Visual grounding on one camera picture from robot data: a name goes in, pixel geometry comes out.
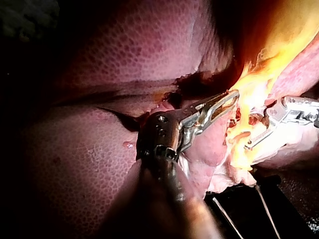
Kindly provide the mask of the left arm instrument jaw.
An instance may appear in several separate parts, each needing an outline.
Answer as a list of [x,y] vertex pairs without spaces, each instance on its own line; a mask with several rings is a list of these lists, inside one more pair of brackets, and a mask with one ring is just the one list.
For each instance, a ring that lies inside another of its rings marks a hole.
[[203,100],[200,100],[199,102],[196,103],[196,109],[200,110],[204,106],[206,106],[208,103],[217,102],[217,101],[219,101],[220,99],[222,99],[223,97],[225,97],[227,95],[229,95],[228,91],[220,93],[220,94],[217,94],[217,95],[214,95],[214,96],[211,96],[211,97],[208,97],[208,98],[203,99]]
[[229,95],[223,97],[217,102],[208,103],[201,109],[200,122],[214,122],[233,110],[239,99],[239,91],[228,91]]

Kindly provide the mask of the right arm instrument jaw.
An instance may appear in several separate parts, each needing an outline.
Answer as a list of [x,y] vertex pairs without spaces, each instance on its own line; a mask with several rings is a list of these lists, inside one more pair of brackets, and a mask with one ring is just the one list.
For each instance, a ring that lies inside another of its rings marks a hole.
[[269,117],[267,115],[267,107],[253,107],[250,110],[249,119],[256,119],[256,120],[267,120]]
[[270,123],[269,126],[265,126],[259,122],[253,126],[250,139],[245,144],[245,149],[253,149],[257,144],[269,137],[277,128],[276,124]]

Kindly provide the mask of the right arm instrument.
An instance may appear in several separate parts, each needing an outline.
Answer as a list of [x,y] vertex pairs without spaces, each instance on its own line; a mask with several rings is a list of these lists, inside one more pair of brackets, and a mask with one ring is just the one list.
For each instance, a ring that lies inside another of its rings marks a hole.
[[319,101],[311,98],[284,96],[267,108],[267,116],[273,125],[280,123],[312,124],[319,127]]

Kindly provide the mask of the left arm instrument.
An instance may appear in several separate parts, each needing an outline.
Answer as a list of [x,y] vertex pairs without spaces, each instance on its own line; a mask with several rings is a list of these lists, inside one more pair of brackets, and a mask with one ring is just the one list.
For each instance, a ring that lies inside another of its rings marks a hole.
[[189,105],[151,114],[138,134],[137,159],[164,156],[178,160],[179,153],[188,149],[203,132],[203,108],[204,105]]

